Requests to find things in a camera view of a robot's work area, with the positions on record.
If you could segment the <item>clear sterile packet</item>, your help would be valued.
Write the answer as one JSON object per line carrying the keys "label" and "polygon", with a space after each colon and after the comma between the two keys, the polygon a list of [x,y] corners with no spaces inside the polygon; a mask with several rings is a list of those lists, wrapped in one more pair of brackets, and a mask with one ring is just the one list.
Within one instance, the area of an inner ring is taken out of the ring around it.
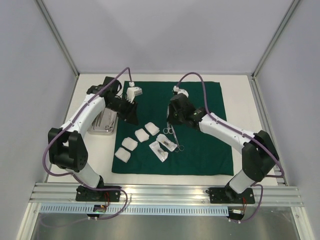
{"label": "clear sterile packet", "polygon": [[152,142],[149,147],[161,162],[164,162],[168,158],[169,153],[161,148],[158,141]]}
{"label": "clear sterile packet", "polygon": [[170,152],[173,152],[178,146],[176,143],[170,141],[164,134],[159,134],[156,137],[156,140],[166,147]]}

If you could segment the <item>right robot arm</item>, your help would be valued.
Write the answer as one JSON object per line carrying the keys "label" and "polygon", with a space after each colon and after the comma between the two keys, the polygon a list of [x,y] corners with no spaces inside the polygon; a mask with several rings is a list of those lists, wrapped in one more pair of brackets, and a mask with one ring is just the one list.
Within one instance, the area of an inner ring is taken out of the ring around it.
{"label": "right robot arm", "polygon": [[225,196],[232,203],[238,202],[247,188],[266,178],[279,162],[275,145],[267,132],[254,133],[229,124],[205,107],[195,108],[183,93],[170,99],[167,121],[213,136],[241,154],[242,169],[224,187]]}

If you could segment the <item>surgical scissors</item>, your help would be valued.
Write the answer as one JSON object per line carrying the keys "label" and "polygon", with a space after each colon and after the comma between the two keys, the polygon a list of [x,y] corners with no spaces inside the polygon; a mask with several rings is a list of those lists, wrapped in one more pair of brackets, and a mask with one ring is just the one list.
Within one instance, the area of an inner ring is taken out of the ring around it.
{"label": "surgical scissors", "polygon": [[175,148],[175,152],[182,152],[185,150],[185,147],[183,145],[180,145],[179,141],[178,141],[178,138],[177,138],[177,134],[175,132],[175,130],[172,128],[172,134],[173,134],[173,137],[174,137],[174,140],[175,140],[175,143],[177,145],[177,147]]}
{"label": "surgical scissors", "polygon": [[117,113],[114,112],[114,111],[110,111],[109,112],[109,123],[108,123],[108,125],[109,126],[113,126],[115,124],[116,118],[117,118]]}
{"label": "surgical scissors", "polygon": [[111,133],[114,130],[116,118],[117,114],[114,111],[108,113],[106,125],[104,127],[106,132]]}
{"label": "surgical scissors", "polygon": [[166,127],[163,129],[163,133],[165,135],[168,135],[168,134],[173,135],[174,134],[174,129],[168,121],[166,122]]}

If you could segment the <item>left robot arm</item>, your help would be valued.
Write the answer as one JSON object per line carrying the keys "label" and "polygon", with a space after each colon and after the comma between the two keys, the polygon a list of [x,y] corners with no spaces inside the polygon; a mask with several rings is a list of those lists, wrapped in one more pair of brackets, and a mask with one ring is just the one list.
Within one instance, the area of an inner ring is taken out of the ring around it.
{"label": "left robot arm", "polygon": [[48,132],[48,149],[46,155],[51,164],[65,170],[84,185],[87,194],[98,201],[104,197],[103,178],[88,163],[84,137],[94,119],[104,110],[109,109],[117,117],[129,124],[138,125],[135,97],[143,93],[142,88],[133,81],[124,96],[119,95],[123,86],[119,80],[105,77],[102,84],[92,85],[87,91],[84,101],[65,124],[59,128],[51,128]]}

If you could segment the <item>steel tweezers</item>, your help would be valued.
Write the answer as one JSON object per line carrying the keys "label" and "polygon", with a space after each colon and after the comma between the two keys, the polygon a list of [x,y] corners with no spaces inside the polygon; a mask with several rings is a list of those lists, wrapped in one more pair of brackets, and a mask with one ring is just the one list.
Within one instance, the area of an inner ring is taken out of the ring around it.
{"label": "steel tweezers", "polygon": [[92,128],[94,129],[95,127],[97,127],[99,125],[100,122],[100,113],[95,117],[95,119],[92,122]]}
{"label": "steel tweezers", "polygon": [[103,110],[103,111],[101,111],[101,113],[100,113],[100,117],[99,117],[99,126],[101,125],[101,123],[102,123],[102,120],[103,120],[103,117],[104,117],[104,112],[105,112],[105,110]]}
{"label": "steel tweezers", "polygon": [[101,125],[103,118],[103,111],[101,111],[98,116],[96,117],[96,126],[99,127]]}

